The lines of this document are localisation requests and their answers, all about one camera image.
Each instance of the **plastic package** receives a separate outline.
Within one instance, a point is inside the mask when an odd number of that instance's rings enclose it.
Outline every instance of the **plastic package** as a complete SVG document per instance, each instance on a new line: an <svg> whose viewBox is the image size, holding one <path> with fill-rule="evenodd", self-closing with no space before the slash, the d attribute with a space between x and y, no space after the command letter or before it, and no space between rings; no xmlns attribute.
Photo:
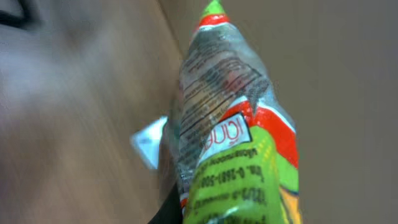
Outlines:
<svg viewBox="0 0 398 224"><path fill-rule="evenodd" d="M212 1L165 127L184 223L301 223L294 123L261 59Z"/></svg>

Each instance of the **wooden surface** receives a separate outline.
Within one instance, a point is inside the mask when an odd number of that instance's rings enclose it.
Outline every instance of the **wooden surface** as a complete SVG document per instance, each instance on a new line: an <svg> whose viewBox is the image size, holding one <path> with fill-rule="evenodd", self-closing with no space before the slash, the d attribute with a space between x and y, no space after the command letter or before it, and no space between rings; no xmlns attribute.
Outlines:
<svg viewBox="0 0 398 224"><path fill-rule="evenodd" d="M156 173L129 136L180 65L158 3L35 2L39 26L0 26L0 223L147 223Z"/></svg>
<svg viewBox="0 0 398 224"><path fill-rule="evenodd" d="M208 0L159 0L188 49ZM305 223L396 223L396 1L225 0L297 125Z"/></svg>

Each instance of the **green label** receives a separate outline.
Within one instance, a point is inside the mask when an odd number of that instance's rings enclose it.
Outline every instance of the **green label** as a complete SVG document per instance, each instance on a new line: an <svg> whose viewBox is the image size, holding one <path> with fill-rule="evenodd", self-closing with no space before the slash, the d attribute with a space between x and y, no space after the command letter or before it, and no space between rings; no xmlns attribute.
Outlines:
<svg viewBox="0 0 398 224"><path fill-rule="evenodd" d="M251 142L197 167L184 223L282 223L274 140L260 127L249 130Z"/></svg>

